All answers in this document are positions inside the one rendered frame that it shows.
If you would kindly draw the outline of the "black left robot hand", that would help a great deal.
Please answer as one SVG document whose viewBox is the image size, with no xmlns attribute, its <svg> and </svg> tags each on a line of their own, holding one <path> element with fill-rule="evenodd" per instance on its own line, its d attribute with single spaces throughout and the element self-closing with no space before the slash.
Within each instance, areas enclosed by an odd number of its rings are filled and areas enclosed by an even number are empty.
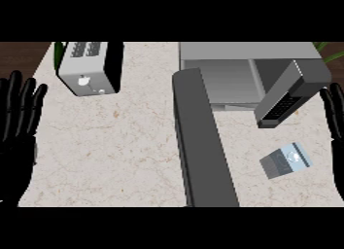
<svg viewBox="0 0 344 249">
<path fill-rule="evenodd" d="M 47 85 L 14 70 L 0 78 L 0 207 L 17 207 L 35 166 L 35 133 Z"/>
</svg>

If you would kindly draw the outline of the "pale blue milk carton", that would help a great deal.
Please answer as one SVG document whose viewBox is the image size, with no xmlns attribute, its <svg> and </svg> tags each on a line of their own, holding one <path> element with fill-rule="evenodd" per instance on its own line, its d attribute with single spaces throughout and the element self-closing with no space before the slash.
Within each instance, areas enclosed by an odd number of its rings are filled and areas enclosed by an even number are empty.
<svg viewBox="0 0 344 249">
<path fill-rule="evenodd" d="M 307 152 L 298 142 L 292 142 L 276 149 L 260 159 L 267 177 L 276 178 L 313 165 Z"/>
</svg>

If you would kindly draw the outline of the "grey microwave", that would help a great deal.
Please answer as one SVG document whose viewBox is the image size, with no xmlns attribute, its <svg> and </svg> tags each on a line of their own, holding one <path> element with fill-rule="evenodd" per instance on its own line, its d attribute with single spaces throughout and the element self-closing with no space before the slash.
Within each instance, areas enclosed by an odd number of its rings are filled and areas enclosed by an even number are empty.
<svg viewBox="0 0 344 249">
<path fill-rule="evenodd" d="M 310 42 L 181 42 L 179 68 L 199 70 L 215 111 L 251 111 L 275 128 L 331 82 Z"/>
</svg>

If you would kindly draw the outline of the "dark grey microwave door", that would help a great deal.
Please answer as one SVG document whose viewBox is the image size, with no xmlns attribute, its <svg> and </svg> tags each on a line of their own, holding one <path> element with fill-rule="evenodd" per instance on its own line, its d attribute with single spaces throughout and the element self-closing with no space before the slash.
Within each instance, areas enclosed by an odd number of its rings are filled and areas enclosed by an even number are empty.
<svg viewBox="0 0 344 249">
<path fill-rule="evenodd" d="M 173 114 L 186 205 L 238 207 L 201 70 L 171 76 Z"/>
</svg>

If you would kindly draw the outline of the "green plant leaves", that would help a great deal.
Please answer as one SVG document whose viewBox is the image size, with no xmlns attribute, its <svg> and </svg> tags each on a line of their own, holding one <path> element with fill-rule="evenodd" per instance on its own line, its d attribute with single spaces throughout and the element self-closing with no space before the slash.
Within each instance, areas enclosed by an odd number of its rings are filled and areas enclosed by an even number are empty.
<svg viewBox="0 0 344 249">
<path fill-rule="evenodd" d="M 63 42 L 54 42 L 54 54 L 53 54 L 54 70 L 57 70 L 59 68 L 63 54 L 65 54 L 65 44 Z"/>
<path fill-rule="evenodd" d="M 317 52 L 320 52 L 323 50 L 323 48 L 326 47 L 328 44 L 329 44 L 329 42 L 313 42 L 313 46 L 314 46 Z M 323 63 L 328 63 L 329 61 L 338 59 L 343 56 L 344 56 L 344 50 L 341 52 L 334 53 L 328 57 L 325 57 L 322 59 L 322 61 L 323 61 Z"/>
</svg>

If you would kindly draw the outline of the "silver toaster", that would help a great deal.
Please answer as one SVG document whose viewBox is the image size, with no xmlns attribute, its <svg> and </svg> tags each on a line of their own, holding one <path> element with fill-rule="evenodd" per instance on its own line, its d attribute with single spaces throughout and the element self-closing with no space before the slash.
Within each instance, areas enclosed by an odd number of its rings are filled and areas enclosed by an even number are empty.
<svg viewBox="0 0 344 249">
<path fill-rule="evenodd" d="M 75 96 L 119 92 L 122 51 L 121 41 L 66 43 L 56 75 Z"/>
</svg>

